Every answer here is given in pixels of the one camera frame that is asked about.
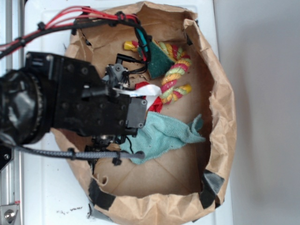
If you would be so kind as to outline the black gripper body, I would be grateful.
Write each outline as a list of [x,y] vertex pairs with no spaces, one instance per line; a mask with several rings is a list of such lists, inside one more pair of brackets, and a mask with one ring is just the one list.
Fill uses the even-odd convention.
[[104,81],[89,62],[29,52],[25,71],[37,85],[39,129],[66,129],[81,136],[136,135],[146,121],[147,102]]

